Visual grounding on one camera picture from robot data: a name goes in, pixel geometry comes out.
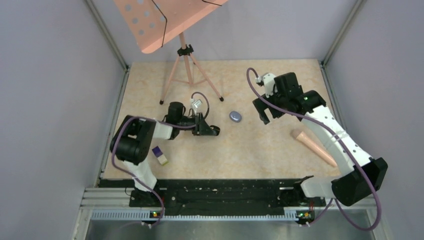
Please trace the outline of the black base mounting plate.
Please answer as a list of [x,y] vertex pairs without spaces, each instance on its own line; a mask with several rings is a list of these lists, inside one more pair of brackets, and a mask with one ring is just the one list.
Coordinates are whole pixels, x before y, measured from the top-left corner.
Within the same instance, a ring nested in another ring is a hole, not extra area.
[[288,207],[323,207],[320,197],[306,198],[294,186],[298,178],[283,179],[160,179],[157,195],[134,189],[129,206],[164,204],[165,216],[281,216]]

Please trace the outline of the aluminium frame rail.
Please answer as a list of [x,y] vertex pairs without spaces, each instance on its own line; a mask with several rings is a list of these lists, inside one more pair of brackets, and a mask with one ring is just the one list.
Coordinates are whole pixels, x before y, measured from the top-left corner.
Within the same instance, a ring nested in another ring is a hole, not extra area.
[[352,206],[336,204],[326,198],[315,198],[296,205],[285,203],[272,189],[193,189],[170,192],[162,189],[164,206],[149,205],[135,196],[131,188],[88,188],[84,191],[80,208],[90,211],[93,220],[118,221],[309,221],[327,209],[370,211],[377,209],[375,200],[367,197]]

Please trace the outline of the pink music stand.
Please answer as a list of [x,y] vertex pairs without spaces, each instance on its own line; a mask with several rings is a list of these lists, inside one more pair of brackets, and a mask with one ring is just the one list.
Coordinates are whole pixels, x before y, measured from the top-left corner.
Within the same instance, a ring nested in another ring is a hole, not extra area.
[[133,34],[137,46],[143,54],[152,54],[166,43],[178,37],[180,49],[171,73],[163,87],[159,103],[162,105],[171,82],[183,58],[190,86],[195,85],[190,63],[193,63],[222,102],[224,97],[211,82],[199,61],[193,55],[193,47],[186,43],[184,32],[205,18],[214,10],[222,7],[226,0],[116,0],[116,7]]

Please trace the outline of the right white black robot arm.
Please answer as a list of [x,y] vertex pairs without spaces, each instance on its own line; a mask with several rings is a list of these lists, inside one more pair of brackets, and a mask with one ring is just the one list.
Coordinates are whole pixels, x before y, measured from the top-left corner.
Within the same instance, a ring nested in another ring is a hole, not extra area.
[[308,176],[295,186],[293,200],[307,206],[315,197],[335,198],[344,206],[352,206],[380,190],[387,162],[364,151],[337,122],[323,97],[315,90],[303,91],[294,72],[276,76],[255,76],[264,94],[253,100],[259,118],[269,124],[265,110],[274,119],[290,114],[308,127],[336,162],[337,177]]

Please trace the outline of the purple earbud charging case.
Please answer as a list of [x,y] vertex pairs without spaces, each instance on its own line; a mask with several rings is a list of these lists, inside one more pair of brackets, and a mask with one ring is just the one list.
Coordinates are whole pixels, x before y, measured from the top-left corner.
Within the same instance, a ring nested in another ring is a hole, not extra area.
[[235,123],[240,123],[243,119],[242,115],[237,111],[231,111],[229,113],[229,118]]

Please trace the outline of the wooden toy microphone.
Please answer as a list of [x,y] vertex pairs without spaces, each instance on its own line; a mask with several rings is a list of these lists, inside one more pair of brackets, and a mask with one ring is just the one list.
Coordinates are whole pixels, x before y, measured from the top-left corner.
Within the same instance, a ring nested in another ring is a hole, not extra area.
[[304,131],[299,129],[293,129],[290,132],[290,135],[302,143],[304,146],[309,148],[312,152],[314,152],[317,156],[319,156],[324,162],[333,168],[337,167],[338,164],[334,160],[334,158],[320,145],[318,145],[314,140],[312,140]]

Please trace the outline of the purple white small box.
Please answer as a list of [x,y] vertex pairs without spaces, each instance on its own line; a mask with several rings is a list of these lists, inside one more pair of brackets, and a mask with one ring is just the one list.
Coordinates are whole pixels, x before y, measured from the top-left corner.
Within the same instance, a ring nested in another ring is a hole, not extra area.
[[162,166],[166,165],[169,162],[159,146],[153,147],[152,153]]

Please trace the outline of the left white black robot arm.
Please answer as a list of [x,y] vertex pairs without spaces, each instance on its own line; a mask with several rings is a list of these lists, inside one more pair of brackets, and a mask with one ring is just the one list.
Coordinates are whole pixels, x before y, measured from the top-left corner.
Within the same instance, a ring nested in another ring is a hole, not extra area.
[[171,102],[164,121],[127,115],[109,145],[109,150],[122,161],[126,168],[119,168],[129,174],[135,188],[143,191],[141,200],[149,207],[160,202],[160,193],[155,190],[157,178],[154,176],[147,156],[153,139],[173,140],[180,131],[190,131],[194,136],[217,137],[221,129],[209,125],[201,112],[185,116],[185,106],[181,102]]

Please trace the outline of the black earbud charging case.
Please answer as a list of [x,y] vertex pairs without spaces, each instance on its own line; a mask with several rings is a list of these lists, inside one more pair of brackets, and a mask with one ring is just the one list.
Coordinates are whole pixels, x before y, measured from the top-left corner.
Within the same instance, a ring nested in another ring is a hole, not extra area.
[[218,136],[221,132],[221,129],[216,125],[210,125],[211,130],[214,132],[214,136]]

